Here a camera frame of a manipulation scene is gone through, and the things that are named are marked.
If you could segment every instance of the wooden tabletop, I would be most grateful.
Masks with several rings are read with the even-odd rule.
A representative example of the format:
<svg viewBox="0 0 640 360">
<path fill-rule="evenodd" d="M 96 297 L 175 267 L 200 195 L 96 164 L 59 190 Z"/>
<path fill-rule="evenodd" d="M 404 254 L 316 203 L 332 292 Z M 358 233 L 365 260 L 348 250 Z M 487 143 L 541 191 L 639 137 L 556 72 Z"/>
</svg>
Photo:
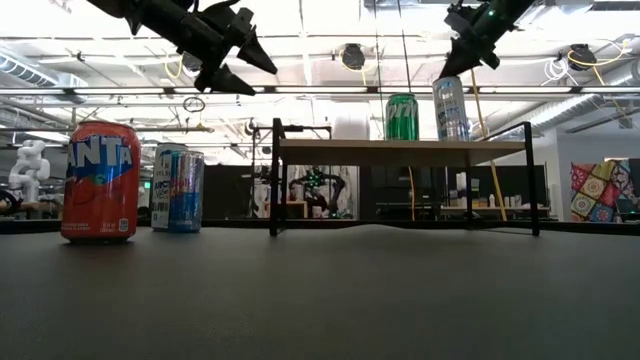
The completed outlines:
<svg viewBox="0 0 640 360">
<path fill-rule="evenodd" d="M 524 150 L 523 142 L 444 142 L 282 139 L 289 165 L 411 165 L 464 167 Z"/>
</svg>

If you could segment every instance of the green can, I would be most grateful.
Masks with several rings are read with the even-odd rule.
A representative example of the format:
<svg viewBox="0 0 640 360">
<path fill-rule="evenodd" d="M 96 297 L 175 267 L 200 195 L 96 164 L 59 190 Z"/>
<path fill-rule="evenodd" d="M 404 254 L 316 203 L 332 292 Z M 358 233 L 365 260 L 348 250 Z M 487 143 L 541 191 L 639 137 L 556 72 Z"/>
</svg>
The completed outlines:
<svg viewBox="0 0 640 360">
<path fill-rule="evenodd" d="M 395 94 L 387 102 L 386 140 L 420 140 L 418 101 L 413 94 Z"/>
</svg>

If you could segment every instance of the white sculpture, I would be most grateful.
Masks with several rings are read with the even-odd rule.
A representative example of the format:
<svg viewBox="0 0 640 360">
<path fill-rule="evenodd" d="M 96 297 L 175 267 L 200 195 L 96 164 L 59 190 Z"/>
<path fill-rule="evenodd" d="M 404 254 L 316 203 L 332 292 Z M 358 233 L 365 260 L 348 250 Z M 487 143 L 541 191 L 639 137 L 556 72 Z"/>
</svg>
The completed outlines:
<svg viewBox="0 0 640 360">
<path fill-rule="evenodd" d="M 22 190 L 23 202 L 38 202 L 40 181 L 51 174 L 49 160 L 42 158 L 45 143 L 41 140 L 27 140 L 18 149 L 18 161 L 9 173 L 9 187 L 13 191 Z"/>
</svg>

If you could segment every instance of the colorful quilt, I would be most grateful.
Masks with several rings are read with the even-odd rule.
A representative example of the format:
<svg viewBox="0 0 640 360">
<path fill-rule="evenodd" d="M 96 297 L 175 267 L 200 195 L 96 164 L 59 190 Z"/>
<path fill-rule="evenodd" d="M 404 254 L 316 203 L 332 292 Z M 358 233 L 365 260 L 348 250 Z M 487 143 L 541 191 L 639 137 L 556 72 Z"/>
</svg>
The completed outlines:
<svg viewBox="0 0 640 360">
<path fill-rule="evenodd" d="M 634 196 L 630 173 L 628 160 L 571 164 L 572 221 L 613 222 L 615 201 Z"/>
</svg>

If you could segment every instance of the soda can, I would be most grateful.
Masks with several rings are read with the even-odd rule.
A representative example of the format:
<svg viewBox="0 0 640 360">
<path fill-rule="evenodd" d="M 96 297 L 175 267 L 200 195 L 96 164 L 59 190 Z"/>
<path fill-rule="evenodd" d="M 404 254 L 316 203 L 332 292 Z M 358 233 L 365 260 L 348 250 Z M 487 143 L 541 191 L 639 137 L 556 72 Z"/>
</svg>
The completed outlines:
<svg viewBox="0 0 640 360">
<path fill-rule="evenodd" d="M 204 154 L 174 151 L 171 157 L 169 231 L 198 232 L 202 224 Z"/>
<path fill-rule="evenodd" d="M 151 197 L 151 228 L 154 230 L 169 229 L 171 162 L 174 152 L 186 151 L 186 145 L 176 143 L 160 143 L 156 148 Z"/>
<path fill-rule="evenodd" d="M 420 140 L 418 101 L 413 94 L 395 94 L 387 101 L 385 139 Z"/>
<path fill-rule="evenodd" d="M 469 119 L 464 107 L 462 82 L 457 76 L 433 83 L 438 139 L 440 141 L 469 141 Z"/>
<path fill-rule="evenodd" d="M 83 121 L 71 135 L 60 232 L 71 242 L 136 233 L 140 142 L 123 124 Z"/>
</svg>

